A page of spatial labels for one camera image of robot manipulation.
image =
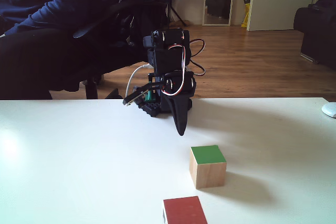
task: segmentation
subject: wooden floor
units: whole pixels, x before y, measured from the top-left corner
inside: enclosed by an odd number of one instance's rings
[[[206,48],[195,61],[207,73],[196,77],[197,98],[324,97],[336,101],[336,71],[313,65],[300,57],[302,34],[298,31],[252,31],[241,27],[188,28],[191,38],[203,38]],[[197,52],[200,46],[193,46]],[[105,75],[99,98],[114,88],[124,97],[128,79],[137,66]],[[148,69],[139,71],[132,82],[146,84]],[[53,92],[54,99],[85,99],[81,84],[75,93]]]

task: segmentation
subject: yellow bag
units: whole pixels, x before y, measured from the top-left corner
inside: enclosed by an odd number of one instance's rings
[[[244,3],[245,3],[245,19],[242,23],[242,27],[247,27],[247,23],[248,23],[248,14],[250,12],[250,3],[251,3],[251,0],[244,0]]]

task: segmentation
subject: chair armrest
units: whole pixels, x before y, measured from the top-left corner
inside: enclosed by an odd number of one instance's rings
[[[111,5],[102,15],[93,23],[85,25],[73,34],[74,38],[80,38],[87,34],[89,31],[93,30],[95,27],[106,21],[111,16],[119,13],[122,10],[135,7],[135,6],[166,6],[166,3],[154,2],[152,0],[126,0],[120,3]]]

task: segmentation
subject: red and white wire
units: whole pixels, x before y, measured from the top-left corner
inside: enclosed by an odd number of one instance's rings
[[[168,50],[170,50],[171,48],[174,48],[174,47],[183,47],[183,52],[182,52],[182,83],[181,83],[180,88],[175,93],[173,93],[173,94],[170,94],[170,93],[167,93],[164,90],[161,90],[162,93],[164,93],[165,95],[168,95],[168,96],[178,95],[182,91],[183,85],[184,85],[184,76],[185,76],[185,47],[183,45],[176,44],[176,45],[169,46]]]

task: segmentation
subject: office chair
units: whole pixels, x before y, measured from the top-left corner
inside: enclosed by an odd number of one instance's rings
[[[80,28],[73,35],[74,38],[85,40],[97,52],[97,55],[94,56],[96,61],[69,76],[62,87],[52,90],[76,92],[79,90],[79,83],[83,82],[86,98],[98,99],[97,78],[99,76],[141,61],[147,61],[147,50],[142,45],[142,39],[150,35],[151,31],[167,25],[166,7],[167,3],[152,0],[127,0],[111,5],[97,20]],[[121,14],[123,17],[129,15],[132,18],[129,31],[125,32],[124,28],[118,27],[120,25],[118,24],[118,16]],[[122,30],[126,36],[129,34],[129,43],[125,40],[124,34],[121,35],[123,38],[116,36],[114,41],[110,41],[109,36],[106,36],[107,33],[104,30],[112,19],[116,19],[116,30]],[[123,61],[118,65],[113,61],[115,50],[124,55]],[[117,89],[106,97],[106,99],[121,98]]]

